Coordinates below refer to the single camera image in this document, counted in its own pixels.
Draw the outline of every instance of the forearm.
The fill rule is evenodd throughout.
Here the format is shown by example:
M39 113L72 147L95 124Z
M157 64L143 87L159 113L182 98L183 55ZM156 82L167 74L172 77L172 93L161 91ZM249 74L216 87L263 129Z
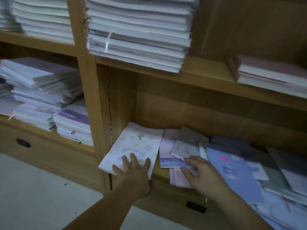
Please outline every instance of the forearm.
M235 230L272 230L241 197L231 189L215 201Z
M133 184L122 184L87 209L64 229L120 229L138 195L138 191Z

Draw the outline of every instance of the notebook with cactus print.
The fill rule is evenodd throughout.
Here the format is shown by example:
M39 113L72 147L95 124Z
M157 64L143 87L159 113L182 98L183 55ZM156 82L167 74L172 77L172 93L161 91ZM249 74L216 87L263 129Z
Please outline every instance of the notebook with cactus print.
M148 178L151 178L162 134L163 129L145 128L129 122L98 168L115 175L112 165L123 170L122 156L125 155L130 162L130 154L134 153L140 166L145 163L146 158L150 158Z

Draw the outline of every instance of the hand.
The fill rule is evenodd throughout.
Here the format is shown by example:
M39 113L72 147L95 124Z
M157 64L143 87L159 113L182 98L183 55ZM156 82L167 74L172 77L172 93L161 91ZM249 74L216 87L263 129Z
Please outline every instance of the hand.
M152 181L148 180L148 170L150 167L150 159L147 158L143 167L140 168L136 156L131 153L131 166L126 156L122 157L122 164L124 166L124 172L121 171L116 165L112 166L114 173L119 178L118 186L123 184L129 184L136 189L139 198L148 196L153 187Z
M182 167L184 176L190 185L203 196L217 201L219 197L231 191L224 178L209 161L199 156L185 158L185 161L196 167L198 176L195 177L189 169Z

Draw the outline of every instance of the person's left hand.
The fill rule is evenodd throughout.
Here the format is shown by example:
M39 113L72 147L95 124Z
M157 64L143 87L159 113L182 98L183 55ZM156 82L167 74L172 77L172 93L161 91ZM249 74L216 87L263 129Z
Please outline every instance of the person's left hand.
M133 153L130 154L130 158L131 165L129 164L126 156L122 157L124 172L121 171L116 165L113 165L112 169L119 178L118 185L128 183L136 188L136 191L139 193L139 198L144 198L151 193L153 187L152 181L149 181L147 177L147 172L150 167L150 159L147 158L145 164L140 167L136 156Z

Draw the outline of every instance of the tile floor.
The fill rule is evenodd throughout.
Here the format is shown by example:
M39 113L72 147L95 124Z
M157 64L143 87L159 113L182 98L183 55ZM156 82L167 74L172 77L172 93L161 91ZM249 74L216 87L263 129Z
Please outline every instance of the tile floor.
M58 230L102 198L94 190L0 153L0 229ZM189 230L132 207L121 230Z

